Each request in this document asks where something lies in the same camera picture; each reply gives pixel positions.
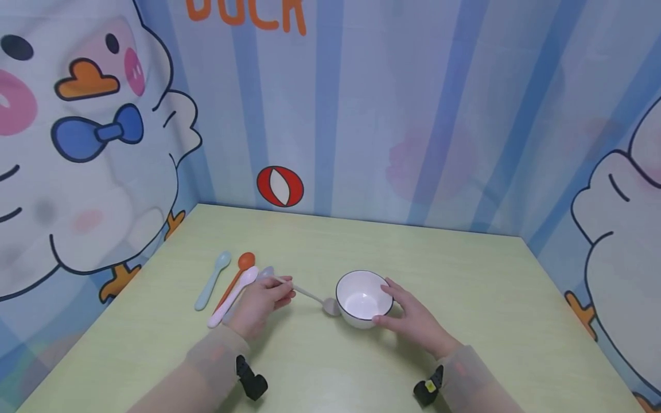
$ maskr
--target sleeve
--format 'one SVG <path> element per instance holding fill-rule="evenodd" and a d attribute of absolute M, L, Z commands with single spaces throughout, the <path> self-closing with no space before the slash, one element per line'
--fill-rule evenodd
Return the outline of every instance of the sleeve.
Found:
<path fill-rule="evenodd" d="M 219 325 L 196 343 L 186 359 L 129 413 L 214 413 L 239 380 L 237 356 L 246 356 L 248 351 L 243 338 Z"/>
<path fill-rule="evenodd" d="M 452 413 L 524 413 L 470 346 L 441 359 L 440 393 Z"/>

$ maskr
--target light blue spoon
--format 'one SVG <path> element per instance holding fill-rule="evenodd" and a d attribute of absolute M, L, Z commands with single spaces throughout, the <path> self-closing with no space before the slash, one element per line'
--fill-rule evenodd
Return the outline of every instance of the light blue spoon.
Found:
<path fill-rule="evenodd" d="M 204 289 L 200 293 L 198 300 L 195 301 L 195 309 L 197 311 L 202 311 L 209 302 L 211 297 L 211 292 L 214 290 L 215 281 L 218 279 L 218 274 L 223 270 L 224 267 L 229 265 L 229 262 L 232 260 L 232 254 L 229 251 L 223 251 L 218 258 L 215 260 L 214 272 L 211 275 L 209 281 L 204 286 Z"/>
<path fill-rule="evenodd" d="M 265 269 L 261 270 L 259 274 L 257 274 L 257 278 L 255 279 L 255 282 L 259 280 L 263 280 L 264 278 L 269 278 L 269 277 L 274 277 L 274 270 L 273 267 L 269 266 L 266 267 Z M 225 313 L 225 316 L 223 317 L 223 320 L 231 320 L 232 315 L 234 314 L 234 310 L 237 309 L 237 304 L 239 300 L 234 300 L 234 303 L 232 304 L 232 307 L 229 308 L 229 310 Z"/>

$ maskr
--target white bowl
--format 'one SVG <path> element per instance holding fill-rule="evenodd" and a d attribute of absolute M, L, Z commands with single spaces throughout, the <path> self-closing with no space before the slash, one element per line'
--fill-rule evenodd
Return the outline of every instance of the white bowl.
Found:
<path fill-rule="evenodd" d="M 346 322 L 356 328 L 372 328 L 372 317 L 386 315 L 393 308 L 393 298 L 381 290 L 388 285 L 378 274 L 357 270 L 344 274 L 335 287 L 335 298 Z"/>

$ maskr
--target red ball graphic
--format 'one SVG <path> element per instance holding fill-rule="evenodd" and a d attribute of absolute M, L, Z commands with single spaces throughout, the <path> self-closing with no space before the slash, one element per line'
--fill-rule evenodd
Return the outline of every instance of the red ball graphic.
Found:
<path fill-rule="evenodd" d="M 257 189 L 265 200 L 279 207 L 292 207 L 303 198 L 303 181 L 285 167 L 266 167 L 257 175 Z"/>

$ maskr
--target hand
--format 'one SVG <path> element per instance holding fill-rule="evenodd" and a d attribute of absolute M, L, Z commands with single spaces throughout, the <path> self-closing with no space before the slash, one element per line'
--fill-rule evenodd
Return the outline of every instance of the hand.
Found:
<path fill-rule="evenodd" d="M 266 278 L 248 285 L 234 315 L 226 325 L 244 340 L 259 337 L 268 316 L 291 303 L 296 296 L 296 291 L 292 289 L 292 277 L 282 278 L 287 283 L 282 284 L 275 278 Z"/>
<path fill-rule="evenodd" d="M 411 293 L 399 284 L 386 278 L 388 285 L 381 289 L 391 295 L 404 309 L 404 316 L 400 319 L 377 315 L 372 321 L 381 327 L 404 336 L 411 342 L 424 348 L 436 360 L 449 356 L 462 346 L 451 336 L 434 318 L 429 310 L 420 303 Z"/>

